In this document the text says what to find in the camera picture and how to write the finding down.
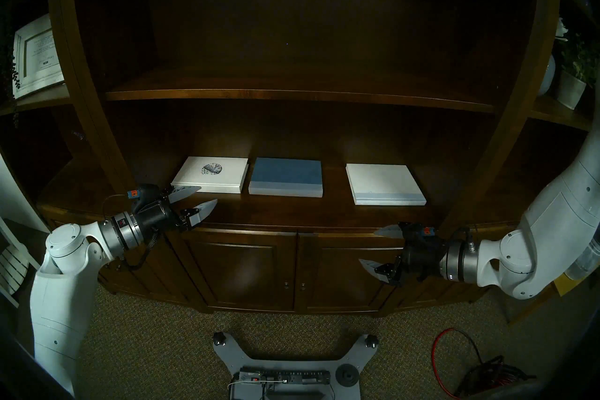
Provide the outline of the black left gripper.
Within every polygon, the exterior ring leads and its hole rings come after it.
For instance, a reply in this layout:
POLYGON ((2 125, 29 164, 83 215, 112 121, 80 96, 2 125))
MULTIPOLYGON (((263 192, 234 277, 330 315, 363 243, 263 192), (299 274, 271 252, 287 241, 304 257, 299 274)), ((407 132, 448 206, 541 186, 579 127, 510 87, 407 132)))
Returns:
POLYGON ((175 212, 170 204, 177 203, 200 191, 200 186, 171 186, 168 200, 136 203, 136 223, 142 236, 153 236, 172 230, 187 232, 198 227, 214 210, 218 200, 201 203, 193 208, 175 212))

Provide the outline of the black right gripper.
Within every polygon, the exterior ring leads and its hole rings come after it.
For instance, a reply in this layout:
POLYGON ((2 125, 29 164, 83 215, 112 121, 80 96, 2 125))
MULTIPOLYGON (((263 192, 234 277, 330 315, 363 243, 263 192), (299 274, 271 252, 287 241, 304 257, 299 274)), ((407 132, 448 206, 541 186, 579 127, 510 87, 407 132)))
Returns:
POLYGON ((418 281, 428 276, 442 277, 440 262, 446 256, 449 245, 437 236, 433 227, 423 225, 392 224, 373 232, 374 235, 403 239, 402 253, 393 263, 378 263, 359 259, 362 267, 379 281, 401 285, 403 273, 418 274, 418 281))

